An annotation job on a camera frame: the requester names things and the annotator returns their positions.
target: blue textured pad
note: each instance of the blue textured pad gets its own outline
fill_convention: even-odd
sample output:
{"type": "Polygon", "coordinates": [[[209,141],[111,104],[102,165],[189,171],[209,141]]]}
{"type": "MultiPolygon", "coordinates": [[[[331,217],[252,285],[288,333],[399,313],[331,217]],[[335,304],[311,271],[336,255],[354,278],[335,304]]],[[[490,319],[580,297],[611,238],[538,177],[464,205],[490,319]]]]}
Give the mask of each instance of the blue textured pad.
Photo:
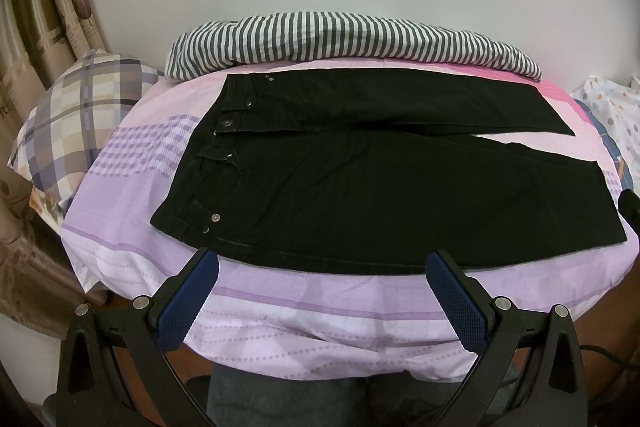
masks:
{"type": "Polygon", "coordinates": [[[425,275],[462,346],[481,355],[488,344],[484,315],[436,252],[427,256],[425,275]]]}
{"type": "Polygon", "coordinates": [[[218,256],[207,251],[158,317],[156,345],[162,353],[178,349],[218,280],[218,256]]]}

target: metal screw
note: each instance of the metal screw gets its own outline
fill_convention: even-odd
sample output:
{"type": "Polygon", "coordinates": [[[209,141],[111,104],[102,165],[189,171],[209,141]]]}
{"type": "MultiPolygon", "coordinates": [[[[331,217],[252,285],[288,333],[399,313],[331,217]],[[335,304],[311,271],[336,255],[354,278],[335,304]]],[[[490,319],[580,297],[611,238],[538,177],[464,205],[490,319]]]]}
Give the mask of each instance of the metal screw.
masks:
{"type": "Polygon", "coordinates": [[[149,297],[145,297],[144,295],[141,297],[136,297],[133,299],[133,307],[137,310],[143,310],[147,306],[149,306],[149,297]]]}
{"type": "Polygon", "coordinates": [[[78,308],[76,308],[76,315],[82,317],[87,311],[89,311],[89,304],[80,304],[78,308]]]}
{"type": "Polygon", "coordinates": [[[569,310],[562,306],[562,304],[558,304],[558,306],[556,306],[555,311],[558,315],[560,315],[561,317],[566,317],[569,314],[569,310]]]}
{"type": "Polygon", "coordinates": [[[498,297],[495,299],[495,305],[501,310],[508,310],[511,308],[511,301],[507,297],[498,297]]]}

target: pants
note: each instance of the pants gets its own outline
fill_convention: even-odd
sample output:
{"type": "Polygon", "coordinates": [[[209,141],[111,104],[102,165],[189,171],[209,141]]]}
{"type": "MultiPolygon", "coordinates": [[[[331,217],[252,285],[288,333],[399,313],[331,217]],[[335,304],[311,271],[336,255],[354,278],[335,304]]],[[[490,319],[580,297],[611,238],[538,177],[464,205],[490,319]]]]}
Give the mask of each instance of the pants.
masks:
{"type": "MultiPolygon", "coordinates": [[[[440,102],[432,110],[409,100],[383,103],[387,95],[403,96],[386,92],[383,82],[367,98],[363,83],[345,77],[332,84],[332,93],[340,92],[340,103],[332,103],[333,95],[315,94],[324,80],[308,78],[299,82],[304,92],[295,104],[282,102],[279,93],[287,89],[278,88],[273,97],[262,91],[279,80],[249,80],[227,80],[151,220],[192,247],[258,266],[400,275],[423,272],[426,255],[438,248],[462,267],[485,268],[626,239],[597,163],[466,134],[427,136],[438,121],[446,123],[446,133],[457,132],[451,123],[457,121],[456,106],[447,104],[447,115],[434,120],[447,100],[440,84],[440,102]],[[262,117],[247,120],[262,106],[262,117]],[[268,116],[272,107],[279,110],[268,116]],[[393,118],[382,115],[390,109],[393,118]],[[324,110],[332,114],[327,130],[316,127],[324,110]],[[257,130],[259,121],[264,131],[257,130]],[[333,127],[336,121],[341,130],[333,127]],[[294,127],[291,122],[302,129],[282,129],[294,127]]],[[[518,126],[517,109],[501,113],[500,125],[518,126]]],[[[471,118],[463,105],[458,131],[478,127],[483,111],[471,118]]],[[[487,126],[497,132],[497,120],[491,122],[487,126]]]]}
{"type": "MultiPolygon", "coordinates": [[[[512,367],[505,380],[517,376],[512,367]]],[[[498,390],[485,420],[502,413],[514,384],[498,390]]],[[[408,372],[368,378],[296,381],[214,363],[207,414],[219,427],[405,427],[448,402],[456,383],[408,372]]]]}

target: plaid pillow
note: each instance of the plaid pillow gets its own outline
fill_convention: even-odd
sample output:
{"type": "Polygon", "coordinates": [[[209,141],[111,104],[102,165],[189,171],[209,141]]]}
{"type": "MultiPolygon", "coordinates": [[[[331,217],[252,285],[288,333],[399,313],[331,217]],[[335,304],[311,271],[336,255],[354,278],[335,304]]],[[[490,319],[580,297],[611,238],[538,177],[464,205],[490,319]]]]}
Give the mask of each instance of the plaid pillow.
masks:
{"type": "Polygon", "coordinates": [[[89,51],[42,95],[8,165],[66,212],[111,133],[159,76],[137,58],[89,51]]]}

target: person's leg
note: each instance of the person's leg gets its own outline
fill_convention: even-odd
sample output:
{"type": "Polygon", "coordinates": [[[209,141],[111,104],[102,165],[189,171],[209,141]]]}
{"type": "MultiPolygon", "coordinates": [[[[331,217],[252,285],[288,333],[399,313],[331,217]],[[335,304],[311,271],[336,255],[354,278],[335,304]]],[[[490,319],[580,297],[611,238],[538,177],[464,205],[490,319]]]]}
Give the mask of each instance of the person's leg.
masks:
{"type": "MultiPolygon", "coordinates": [[[[504,377],[505,381],[518,376],[512,366],[504,377]]],[[[408,371],[375,375],[367,379],[369,384],[369,404],[372,427],[404,427],[412,421],[436,411],[446,404],[458,388],[458,383],[440,383],[415,380],[408,371]]],[[[514,384],[498,390],[487,417],[500,416],[507,405],[514,384]]]]}
{"type": "Polygon", "coordinates": [[[361,378],[283,380],[213,364],[207,414],[218,427],[369,427],[361,378]]]}

